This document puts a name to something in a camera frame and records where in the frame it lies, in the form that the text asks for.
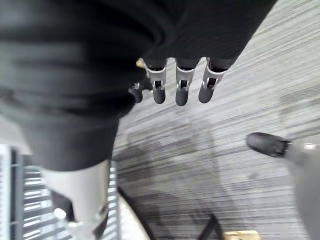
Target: black shoe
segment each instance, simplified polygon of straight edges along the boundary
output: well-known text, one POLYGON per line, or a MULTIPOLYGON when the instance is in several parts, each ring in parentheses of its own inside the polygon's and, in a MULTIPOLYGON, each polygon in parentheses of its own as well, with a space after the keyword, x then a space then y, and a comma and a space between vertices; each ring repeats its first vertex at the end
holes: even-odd
POLYGON ((249 148, 274 158, 283 158, 289 143, 290 141, 280 136, 263 132, 250 133, 246 137, 246 144, 249 148))

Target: metal grate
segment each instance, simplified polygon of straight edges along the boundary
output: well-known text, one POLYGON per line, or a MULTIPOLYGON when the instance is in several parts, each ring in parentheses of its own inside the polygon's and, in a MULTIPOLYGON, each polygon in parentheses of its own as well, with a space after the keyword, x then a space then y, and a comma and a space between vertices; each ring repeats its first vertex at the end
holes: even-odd
MULTIPOLYGON (((40 172, 32 165, 23 169, 23 240, 71 240, 63 225, 53 215, 50 193, 46 189, 40 172)), ((108 189, 109 220, 103 234, 105 240, 118 240, 117 182, 116 169, 111 163, 108 189)))
POLYGON ((12 181, 11 151, 7 145, 0 144, 0 239, 10 239, 11 191, 12 181))
MULTIPOLYGON (((109 220, 105 240, 120 239, 115 163, 108 189, 109 220)), ((0 145, 0 239, 72 240, 53 215, 51 196, 30 156, 0 145)))

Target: striped carpet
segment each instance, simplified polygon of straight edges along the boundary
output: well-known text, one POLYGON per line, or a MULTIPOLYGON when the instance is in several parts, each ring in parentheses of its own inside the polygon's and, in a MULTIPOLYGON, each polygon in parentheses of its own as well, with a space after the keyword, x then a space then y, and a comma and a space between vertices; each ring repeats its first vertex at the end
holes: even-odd
POLYGON ((179 107, 170 59, 164 104, 143 92, 122 120, 119 183, 157 239, 197 239, 210 213, 225 231, 307 239, 286 163, 249 150, 245 137, 320 135, 319 13, 319 0, 280 0, 207 104, 198 101, 205 60, 179 107))

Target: robotic hand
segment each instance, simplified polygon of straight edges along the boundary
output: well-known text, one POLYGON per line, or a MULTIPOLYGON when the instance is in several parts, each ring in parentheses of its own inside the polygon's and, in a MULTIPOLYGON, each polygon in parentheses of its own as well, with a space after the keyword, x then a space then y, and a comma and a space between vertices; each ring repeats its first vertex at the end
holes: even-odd
POLYGON ((207 103, 274 3, 0 0, 0 110, 20 125, 54 213, 77 239, 99 239, 106 227, 119 119, 142 100, 146 79, 136 61, 143 57, 161 104, 174 57, 183 106, 207 57, 199 95, 207 103))

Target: floor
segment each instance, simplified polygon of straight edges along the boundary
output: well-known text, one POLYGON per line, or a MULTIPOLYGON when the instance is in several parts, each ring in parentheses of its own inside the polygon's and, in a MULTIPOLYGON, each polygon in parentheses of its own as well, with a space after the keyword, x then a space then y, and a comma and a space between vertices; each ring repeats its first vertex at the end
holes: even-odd
POLYGON ((176 105, 171 59, 165 102, 143 92, 122 120, 119 183, 157 239, 197 239, 212 213, 225 231, 307 239, 286 163, 249 150, 245 138, 320 137, 319 13, 319 0, 279 0, 210 103, 198 101, 202 59, 188 103, 176 105))

